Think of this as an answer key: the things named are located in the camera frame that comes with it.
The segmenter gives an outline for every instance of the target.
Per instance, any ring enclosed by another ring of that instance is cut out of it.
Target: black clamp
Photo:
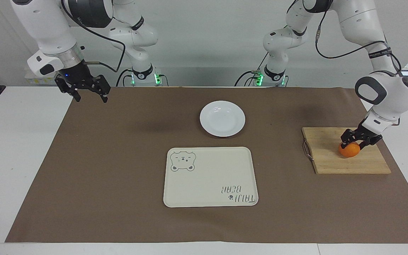
[[[55,78],[55,82],[62,93],[68,93],[77,102],[81,100],[81,95],[78,93],[78,89],[87,89],[99,94],[104,103],[108,101],[108,94],[111,90],[110,84],[103,75],[85,79],[75,84],[68,84],[64,78],[58,74]]]
[[[358,125],[358,128],[355,130],[346,129],[346,131],[341,136],[341,141],[343,142],[341,144],[341,147],[344,149],[350,143],[362,140],[362,142],[360,143],[360,149],[363,149],[368,145],[375,145],[378,141],[382,140],[382,138],[382,135],[377,135],[369,131],[360,123]]]

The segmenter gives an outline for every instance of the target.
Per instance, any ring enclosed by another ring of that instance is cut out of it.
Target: orange
[[[360,153],[360,145],[358,145],[356,142],[351,142],[344,149],[341,147],[341,144],[338,147],[338,151],[346,158],[354,157]]]

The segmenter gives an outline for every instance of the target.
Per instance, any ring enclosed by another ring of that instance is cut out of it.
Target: cutting board
[[[346,129],[302,128],[305,153],[310,156],[316,174],[390,174],[377,145],[365,147],[353,158],[345,158],[338,152],[340,137]]]

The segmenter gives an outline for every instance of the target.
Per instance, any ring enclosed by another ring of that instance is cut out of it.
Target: brown paper
[[[303,152],[302,127],[363,119],[352,89],[113,88],[107,104],[80,93],[6,242],[408,243],[408,184],[383,142],[390,175],[319,176]],[[239,134],[202,129],[215,100],[243,109]],[[234,146],[253,155],[256,206],[163,204],[169,149]]]

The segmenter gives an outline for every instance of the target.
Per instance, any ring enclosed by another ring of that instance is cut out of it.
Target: white table
[[[0,254],[408,254],[408,245],[376,244],[4,244],[71,100],[56,87],[7,87],[0,95]],[[408,112],[384,140],[408,181]]]

